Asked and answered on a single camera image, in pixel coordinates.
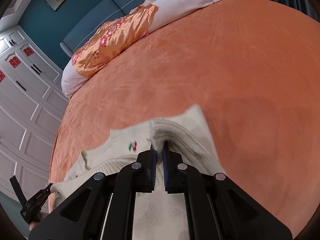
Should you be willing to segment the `orange plush bed cover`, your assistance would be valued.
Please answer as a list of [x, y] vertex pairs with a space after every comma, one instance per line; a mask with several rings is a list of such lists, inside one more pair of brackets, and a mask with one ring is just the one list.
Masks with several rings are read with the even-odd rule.
[[319, 23], [223, 0], [133, 44], [71, 98], [49, 180], [121, 129], [199, 104], [229, 178], [298, 235], [319, 205]]

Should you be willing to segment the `white pillow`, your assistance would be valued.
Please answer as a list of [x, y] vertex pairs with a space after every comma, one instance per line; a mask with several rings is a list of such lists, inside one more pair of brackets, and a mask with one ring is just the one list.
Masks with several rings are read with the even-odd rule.
[[[148, 27], [150, 34], [198, 9], [205, 8], [220, 1], [222, 0], [145, 0], [141, 5], [147, 6], [153, 4], [158, 7], [158, 11], [154, 16], [151, 25]], [[136, 11], [138, 7], [132, 9], [130, 14]], [[73, 94], [90, 78], [83, 77], [75, 71], [72, 66], [71, 57], [71, 60], [68, 62], [62, 74], [61, 88], [63, 94], [70, 99]]]

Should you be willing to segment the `teal upholstered headboard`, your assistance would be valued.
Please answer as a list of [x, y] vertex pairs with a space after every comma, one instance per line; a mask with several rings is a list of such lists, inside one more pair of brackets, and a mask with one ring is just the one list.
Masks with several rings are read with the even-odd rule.
[[60, 47], [69, 56], [83, 46], [105, 22], [121, 18], [145, 0], [102, 0], [67, 34]]

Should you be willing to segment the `white cherry knit sweater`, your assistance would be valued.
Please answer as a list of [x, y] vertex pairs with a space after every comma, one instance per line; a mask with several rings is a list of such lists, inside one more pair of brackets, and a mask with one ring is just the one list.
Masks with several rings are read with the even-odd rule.
[[199, 105], [183, 114], [156, 118], [124, 129], [112, 130], [99, 147], [82, 151], [63, 182], [51, 188], [53, 208], [96, 172], [110, 175], [133, 163], [140, 152], [154, 147], [157, 152], [156, 185], [152, 193], [136, 195], [133, 239], [188, 239], [183, 194], [167, 194], [161, 150], [167, 141], [170, 150], [201, 173], [223, 172], [206, 119]]

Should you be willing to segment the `orange floral satin quilt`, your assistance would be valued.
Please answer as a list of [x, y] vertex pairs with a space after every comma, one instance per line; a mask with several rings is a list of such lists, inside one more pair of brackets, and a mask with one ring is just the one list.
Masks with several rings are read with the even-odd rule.
[[149, 34], [148, 27], [158, 11], [150, 4], [113, 21], [105, 22], [72, 56], [75, 71], [92, 77], [125, 49]]

